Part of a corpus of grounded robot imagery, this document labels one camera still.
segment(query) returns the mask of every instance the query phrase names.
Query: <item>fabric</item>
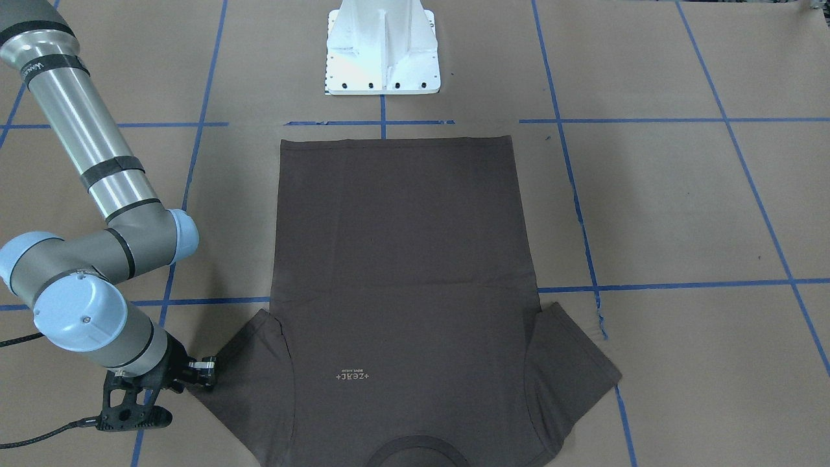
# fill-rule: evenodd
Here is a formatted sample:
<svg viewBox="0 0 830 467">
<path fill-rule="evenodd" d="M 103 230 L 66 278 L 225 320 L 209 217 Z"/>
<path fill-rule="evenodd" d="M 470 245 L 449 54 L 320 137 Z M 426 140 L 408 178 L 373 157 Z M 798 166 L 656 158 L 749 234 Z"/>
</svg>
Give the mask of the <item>fabric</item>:
<svg viewBox="0 0 830 467">
<path fill-rule="evenodd" d="M 620 373 L 542 310 L 509 136 L 281 147 L 271 304 L 196 391 L 264 467 L 547 464 Z"/>
</svg>

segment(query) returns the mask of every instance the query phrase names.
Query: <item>cable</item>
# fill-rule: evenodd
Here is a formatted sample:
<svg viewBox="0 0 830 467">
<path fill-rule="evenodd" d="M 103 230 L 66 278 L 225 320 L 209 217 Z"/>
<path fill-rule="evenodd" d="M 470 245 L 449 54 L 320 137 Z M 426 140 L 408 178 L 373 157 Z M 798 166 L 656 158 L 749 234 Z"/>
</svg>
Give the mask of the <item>cable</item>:
<svg viewBox="0 0 830 467">
<path fill-rule="evenodd" d="M 13 346 L 15 344 L 22 344 L 24 342 L 34 341 L 37 338 L 43 337 L 42 332 L 35 332 L 34 334 L 29 334 L 28 336 L 18 337 L 17 339 L 9 339 L 8 341 L 1 341 L 0 347 L 7 347 Z"/>
<path fill-rule="evenodd" d="M 38 436 L 36 438 L 32 438 L 30 440 L 18 441 L 17 443 L 0 444 L 0 450 L 7 450 L 7 449 L 11 449 L 11 448 L 19 448 L 19 447 L 22 447 L 22 446 L 33 445 L 33 444 L 37 443 L 38 441 L 43 441 L 47 438 L 51 438 L 52 436 L 57 435 L 58 433 L 63 433 L 64 431 L 69 430 L 70 428 L 86 428 L 87 426 L 96 426 L 96 425 L 98 425 L 98 420 L 99 420 L 99 417 L 97 417 L 97 416 L 82 418 L 80 420 L 75 420 L 73 422 L 67 423 L 66 425 L 63 425 L 61 428 L 58 428 L 57 430 L 50 431 L 49 433 L 46 433 L 45 435 L 40 435 L 40 436 Z"/>
</svg>

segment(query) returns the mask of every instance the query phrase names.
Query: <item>robotic arm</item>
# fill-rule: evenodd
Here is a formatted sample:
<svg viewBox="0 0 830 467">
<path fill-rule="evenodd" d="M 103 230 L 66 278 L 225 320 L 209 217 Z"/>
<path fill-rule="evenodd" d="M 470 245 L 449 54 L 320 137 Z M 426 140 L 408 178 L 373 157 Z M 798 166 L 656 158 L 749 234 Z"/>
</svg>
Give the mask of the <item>robotic arm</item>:
<svg viewBox="0 0 830 467">
<path fill-rule="evenodd" d="M 23 82 L 57 133 L 108 228 L 72 240 L 20 235 L 0 248 L 0 277 L 34 312 L 40 332 L 108 371 L 99 430 L 169 425 L 160 389 L 213 384 L 213 362 L 126 301 L 114 284 L 193 254 L 199 237 L 180 209 L 165 209 L 78 57 L 80 45 L 46 0 L 0 0 L 0 59 Z M 136 400 L 150 390 L 146 405 Z M 110 405 L 110 393 L 124 401 Z"/>
</svg>

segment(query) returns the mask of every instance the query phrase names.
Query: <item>light blue cap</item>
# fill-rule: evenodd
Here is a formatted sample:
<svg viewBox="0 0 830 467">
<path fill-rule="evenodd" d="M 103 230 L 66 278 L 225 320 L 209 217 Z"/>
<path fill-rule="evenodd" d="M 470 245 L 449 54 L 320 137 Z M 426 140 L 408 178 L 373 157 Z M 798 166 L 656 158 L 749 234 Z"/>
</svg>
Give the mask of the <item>light blue cap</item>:
<svg viewBox="0 0 830 467">
<path fill-rule="evenodd" d="M 176 253 L 170 264 L 192 255 L 199 246 L 199 231 L 188 213 L 181 209 L 168 209 L 176 221 Z"/>
<path fill-rule="evenodd" d="M 127 323 L 127 302 L 102 278 L 74 273 L 50 284 L 34 306 L 35 326 L 56 346 L 94 351 L 112 342 Z"/>
<path fill-rule="evenodd" d="M 6 283 L 9 290 L 12 289 L 12 271 L 17 266 L 20 258 L 29 251 L 29 248 L 50 238 L 63 240 L 63 238 L 49 232 L 29 232 L 12 238 L 0 248 L 0 277 L 2 277 L 2 281 Z"/>
</svg>

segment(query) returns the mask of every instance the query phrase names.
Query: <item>white plastic mount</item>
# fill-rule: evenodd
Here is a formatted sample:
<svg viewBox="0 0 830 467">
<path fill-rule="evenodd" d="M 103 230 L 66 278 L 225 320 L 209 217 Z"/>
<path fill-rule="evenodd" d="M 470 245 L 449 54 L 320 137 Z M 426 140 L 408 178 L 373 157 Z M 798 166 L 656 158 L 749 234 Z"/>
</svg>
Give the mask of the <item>white plastic mount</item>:
<svg viewBox="0 0 830 467">
<path fill-rule="evenodd" d="M 420 0 L 343 0 L 329 13 L 327 94 L 432 94 L 441 88 L 435 15 Z"/>
</svg>

